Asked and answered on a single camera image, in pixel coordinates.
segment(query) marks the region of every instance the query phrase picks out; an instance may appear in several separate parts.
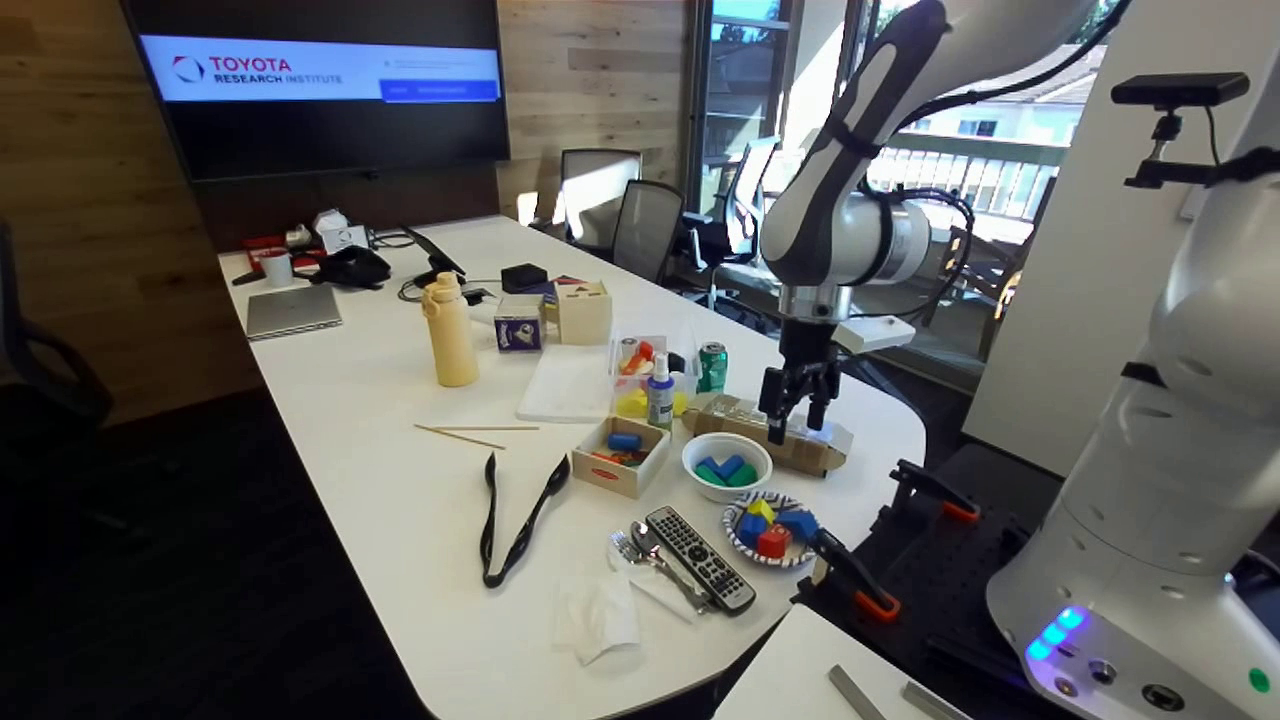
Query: laptop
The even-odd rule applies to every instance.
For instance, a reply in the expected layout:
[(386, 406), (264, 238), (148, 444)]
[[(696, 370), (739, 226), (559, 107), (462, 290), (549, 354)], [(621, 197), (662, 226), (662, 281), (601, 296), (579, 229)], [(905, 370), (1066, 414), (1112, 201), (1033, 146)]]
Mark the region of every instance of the laptop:
[(247, 296), (247, 340), (296, 335), (341, 325), (326, 283)]

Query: office chair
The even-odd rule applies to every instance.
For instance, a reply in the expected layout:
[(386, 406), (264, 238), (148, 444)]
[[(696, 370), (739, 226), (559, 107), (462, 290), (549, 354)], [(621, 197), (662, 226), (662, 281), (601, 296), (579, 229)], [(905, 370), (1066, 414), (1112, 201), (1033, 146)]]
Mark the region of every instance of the office chair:
[(662, 281), (680, 229), (680, 192), (654, 181), (630, 181), (614, 211), (610, 265)]
[(607, 255), (610, 226), (628, 181), (640, 181), (645, 158), (630, 149), (564, 149), (552, 229), (569, 243)]
[(106, 421), (112, 398), (73, 345), (22, 322), (8, 226), (0, 226), (0, 373), (0, 490), (21, 500), (21, 512), (141, 541), (121, 516), (57, 500), (50, 460)]
[(754, 234), (763, 226), (763, 176), (768, 163), (774, 158), (774, 141), (751, 141), (745, 151), (745, 163), (734, 172), (730, 197), (724, 203), (724, 243), (728, 255), (724, 265), (713, 270), (713, 294), (709, 294), (709, 309), (717, 309), (720, 299), (770, 322), (774, 316), (774, 299), (779, 299), (779, 283), (774, 275), (763, 270), (763, 255), (754, 247)]

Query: screen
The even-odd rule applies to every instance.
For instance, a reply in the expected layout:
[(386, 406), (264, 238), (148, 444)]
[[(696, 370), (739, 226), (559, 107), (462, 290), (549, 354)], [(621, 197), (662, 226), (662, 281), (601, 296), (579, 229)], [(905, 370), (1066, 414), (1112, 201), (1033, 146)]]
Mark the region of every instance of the screen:
[(491, 0), (124, 0), (193, 184), (506, 159)]

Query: remote control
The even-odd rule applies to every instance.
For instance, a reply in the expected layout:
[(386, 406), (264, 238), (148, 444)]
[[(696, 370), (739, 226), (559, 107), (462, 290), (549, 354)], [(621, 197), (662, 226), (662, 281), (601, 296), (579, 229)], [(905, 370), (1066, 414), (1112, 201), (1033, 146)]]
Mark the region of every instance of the remote control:
[(717, 547), (696, 538), (696, 530), (675, 516), (675, 508), (654, 508), (645, 526), (662, 541), (662, 547), (713, 592), (713, 603), (728, 617), (745, 611), (754, 601), (754, 587), (739, 581)]

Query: cup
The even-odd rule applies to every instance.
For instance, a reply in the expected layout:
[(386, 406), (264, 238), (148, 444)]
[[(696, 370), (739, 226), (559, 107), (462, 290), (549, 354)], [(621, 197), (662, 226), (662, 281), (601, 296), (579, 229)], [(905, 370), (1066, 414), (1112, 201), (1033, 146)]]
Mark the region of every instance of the cup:
[(264, 275), (269, 275), (269, 290), (290, 283), (290, 255), (287, 254), (269, 254), (264, 255)]

